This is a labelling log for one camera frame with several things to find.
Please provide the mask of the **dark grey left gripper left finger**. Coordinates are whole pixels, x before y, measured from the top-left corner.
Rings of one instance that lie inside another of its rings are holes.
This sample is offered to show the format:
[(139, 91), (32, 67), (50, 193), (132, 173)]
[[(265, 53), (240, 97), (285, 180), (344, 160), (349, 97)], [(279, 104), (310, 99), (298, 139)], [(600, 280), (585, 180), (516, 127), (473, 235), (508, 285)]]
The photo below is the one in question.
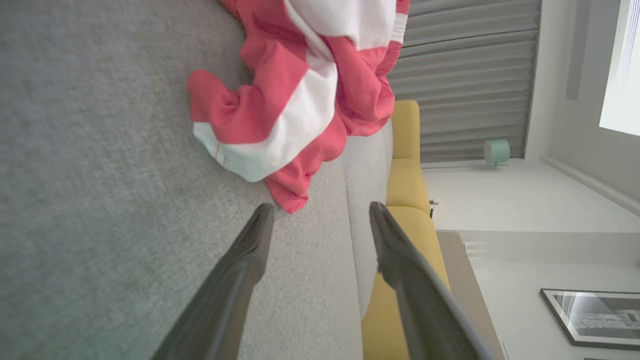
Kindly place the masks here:
[(150, 360), (237, 360), (254, 288), (268, 262), (275, 209), (261, 203)]

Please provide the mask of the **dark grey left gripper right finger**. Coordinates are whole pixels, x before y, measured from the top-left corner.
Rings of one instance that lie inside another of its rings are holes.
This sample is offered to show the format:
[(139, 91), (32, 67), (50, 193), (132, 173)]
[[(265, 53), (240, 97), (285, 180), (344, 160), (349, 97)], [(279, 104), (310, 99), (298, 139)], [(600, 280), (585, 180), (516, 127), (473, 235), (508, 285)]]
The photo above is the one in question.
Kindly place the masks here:
[(371, 202), (369, 218), (377, 271), (395, 292), (410, 360), (496, 360), (387, 207)]

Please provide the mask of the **red shorts with white waistband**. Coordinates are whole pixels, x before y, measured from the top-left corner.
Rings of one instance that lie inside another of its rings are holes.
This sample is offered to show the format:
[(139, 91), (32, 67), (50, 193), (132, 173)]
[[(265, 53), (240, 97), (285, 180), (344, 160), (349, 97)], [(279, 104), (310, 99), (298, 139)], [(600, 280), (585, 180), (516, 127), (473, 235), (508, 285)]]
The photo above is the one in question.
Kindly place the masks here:
[(265, 182), (289, 214), (349, 136), (379, 132), (394, 111), (387, 79), (411, 0), (220, 0), (246, 34), (253, 82), (234, 90), (206, 70), (188, 79), (193, 134), (223, 168)]

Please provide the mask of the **small grey sofa cushion section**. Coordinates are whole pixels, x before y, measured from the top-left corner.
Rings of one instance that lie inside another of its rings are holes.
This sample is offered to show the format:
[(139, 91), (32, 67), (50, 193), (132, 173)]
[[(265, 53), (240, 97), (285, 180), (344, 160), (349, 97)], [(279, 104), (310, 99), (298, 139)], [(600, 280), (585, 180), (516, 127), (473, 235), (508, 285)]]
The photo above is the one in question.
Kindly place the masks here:
[(349, 210), (359, 314), (365, 317), (377, 273), (377, 252), (370, 224), (370, 204), (386, 203), (393, 159), (390, 121), (371, 136), (349, 136), (340, 157)]

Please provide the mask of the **black framed picture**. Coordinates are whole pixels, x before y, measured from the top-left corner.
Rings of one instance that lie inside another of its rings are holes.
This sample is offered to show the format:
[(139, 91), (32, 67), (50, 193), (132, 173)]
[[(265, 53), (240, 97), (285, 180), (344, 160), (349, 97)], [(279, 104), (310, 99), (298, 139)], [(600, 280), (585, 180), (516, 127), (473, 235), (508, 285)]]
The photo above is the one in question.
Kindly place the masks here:
[(640, 351), (640, 292), (542, 288), (539, 295), (572, 346)]

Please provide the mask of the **mint green table lamp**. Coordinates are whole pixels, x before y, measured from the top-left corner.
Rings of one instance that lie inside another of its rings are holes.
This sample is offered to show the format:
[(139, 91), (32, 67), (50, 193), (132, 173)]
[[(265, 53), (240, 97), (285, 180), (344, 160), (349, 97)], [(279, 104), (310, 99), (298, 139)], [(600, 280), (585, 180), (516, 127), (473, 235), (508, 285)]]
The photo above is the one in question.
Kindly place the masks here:
[(511, 157), (511, 148), (507, 139), (492, 139), (484, 142), (484, 161), (493, 168), (507, 166)]

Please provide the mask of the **large grey fabric sofa seat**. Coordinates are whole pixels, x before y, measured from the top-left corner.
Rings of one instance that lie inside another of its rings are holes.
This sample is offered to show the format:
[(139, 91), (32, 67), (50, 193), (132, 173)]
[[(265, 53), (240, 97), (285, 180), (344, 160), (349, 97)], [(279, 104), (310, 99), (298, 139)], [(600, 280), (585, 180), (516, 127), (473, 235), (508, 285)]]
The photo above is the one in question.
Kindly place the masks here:
[(150, 360), (262, 203), (194, 137), (218, 0), (0, 0), (0, 360)]

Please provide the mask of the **grey pleated curtain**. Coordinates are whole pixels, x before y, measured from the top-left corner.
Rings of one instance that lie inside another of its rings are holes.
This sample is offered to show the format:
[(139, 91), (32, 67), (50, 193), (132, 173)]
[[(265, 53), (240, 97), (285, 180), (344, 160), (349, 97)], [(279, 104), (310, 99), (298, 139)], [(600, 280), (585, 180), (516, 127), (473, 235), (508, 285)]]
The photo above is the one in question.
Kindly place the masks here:
[(420, 112), (422, 163), (481, 160), (505, 140), (522, 158), (530, 124), (541, 0), (411, 0), (388, 80)]

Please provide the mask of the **bright window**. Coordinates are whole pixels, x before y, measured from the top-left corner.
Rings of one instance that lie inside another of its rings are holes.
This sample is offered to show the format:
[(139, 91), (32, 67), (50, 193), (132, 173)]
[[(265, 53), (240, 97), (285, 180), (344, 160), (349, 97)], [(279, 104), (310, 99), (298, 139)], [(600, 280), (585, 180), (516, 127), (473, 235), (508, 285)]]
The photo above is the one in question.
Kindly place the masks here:
[(640, 137), (640, 0), (620, 0), (599, 127)]

